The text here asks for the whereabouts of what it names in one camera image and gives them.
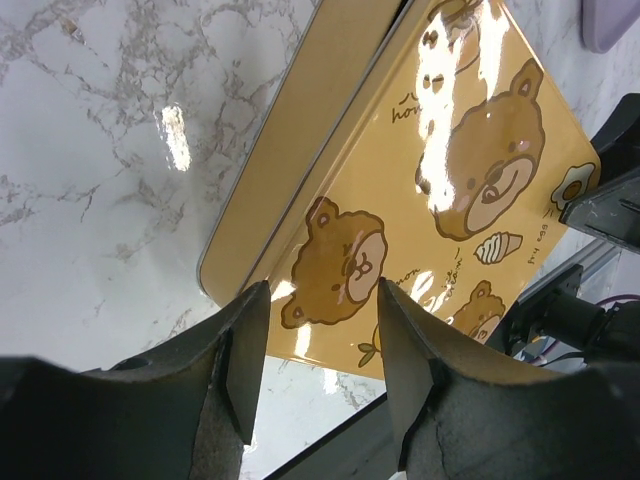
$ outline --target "marble countertop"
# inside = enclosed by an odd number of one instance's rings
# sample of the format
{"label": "marble countertop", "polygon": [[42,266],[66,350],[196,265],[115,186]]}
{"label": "marble countertop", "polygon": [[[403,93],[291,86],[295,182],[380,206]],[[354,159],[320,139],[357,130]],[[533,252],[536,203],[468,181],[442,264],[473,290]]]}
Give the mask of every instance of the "marble countertop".
{"label": "marble countertop", "polygon": [[[109,367],[217,310],[196,264],[315,3],[0,4],[3,355]],[[640,91],[640,24],[595,55],[578,0],[507,3],[588,135]],[[567,234],[541,274],[589,240]],[[268,358],[243,478],[382,391]],[[263,443],[276,430],[288,440]]]}

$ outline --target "purple object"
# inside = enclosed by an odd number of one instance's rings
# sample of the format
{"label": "purple object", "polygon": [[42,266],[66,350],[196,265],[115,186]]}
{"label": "purple object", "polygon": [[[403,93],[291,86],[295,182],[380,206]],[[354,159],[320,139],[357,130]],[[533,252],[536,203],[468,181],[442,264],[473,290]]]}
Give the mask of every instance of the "purple object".
{"label": "purple object", "polygon": [[605,53],[640,17],[640,0],[582,0],[582,38],[587,48]]}

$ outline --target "leaf illustration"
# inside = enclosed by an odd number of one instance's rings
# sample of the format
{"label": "leaf illustration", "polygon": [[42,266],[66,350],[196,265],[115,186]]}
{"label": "leaf illustration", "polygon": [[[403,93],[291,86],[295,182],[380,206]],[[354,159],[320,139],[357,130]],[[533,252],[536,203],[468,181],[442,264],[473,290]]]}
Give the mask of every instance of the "leaf illustration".
{"label": "leaf illustration", "polygon": [[360,361],[358,362],[358,367],[359,368],[364,367],[367,363],[371,361],[371,359],[375,356],[375,354],[376,354],[375,350],[371,350],[365,353],[360,359]]}

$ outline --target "cartoon bear face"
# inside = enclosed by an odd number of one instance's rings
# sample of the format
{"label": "cartoon bear face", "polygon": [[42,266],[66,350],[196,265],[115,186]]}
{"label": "cartoon bear face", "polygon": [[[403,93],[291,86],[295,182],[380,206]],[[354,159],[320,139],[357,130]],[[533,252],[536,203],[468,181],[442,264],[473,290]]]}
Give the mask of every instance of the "cartoon bear face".
{"label": "cartoon bear face", "polygon": [[429,178],[434,159],[420,159],[416,184],[439,199],[430,205],[443,237],[463,241],[486,230],[533,180],[545,143],[536,102],[542,78],[531,59],[509,91],[464,114],[451,132],[447,182]]}
{"label": "cartoon bear face", "polygon": [[368,212],[344,212],[326,197],[307,213],[309,240],[291,269],[295,286],[282,309],[282,325],[334,325],[369,300],[387,256],[384,223]]}
{"label": "cartoon bear face", "polygon": [[469,68],[480,57],[480,27],[476,16],[480,12],[482,0],[445,0],[438,3],[427,16],[429,25],[422,37],[422,60],[429,69],[434,82],[444,76],[438,68],[442,59],[451,57],[451,52],[460,49],[456,58],[455,73]]}
{"label": "cartoon bear face", "polygon": [[498,325],[505,311],[502,299],[491,294],[491,283],[483,280],[471,292],[469,302],[453,314],[452,325],[465,335],[484,341]]}

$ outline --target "ice cream cone illustration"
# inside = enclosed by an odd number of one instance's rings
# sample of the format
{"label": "ice cream cone illustration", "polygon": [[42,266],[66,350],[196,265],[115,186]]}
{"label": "ice cream cone illustration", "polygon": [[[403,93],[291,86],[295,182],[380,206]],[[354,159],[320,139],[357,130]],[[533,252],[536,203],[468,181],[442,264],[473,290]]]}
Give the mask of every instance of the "ice cream cone illustration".
{"label": "ice cream cone illustration", "polygon": [[509,232],[497,232],[478,245],[475,255],[484,265],[500,263],[522,245],[522,235]]}

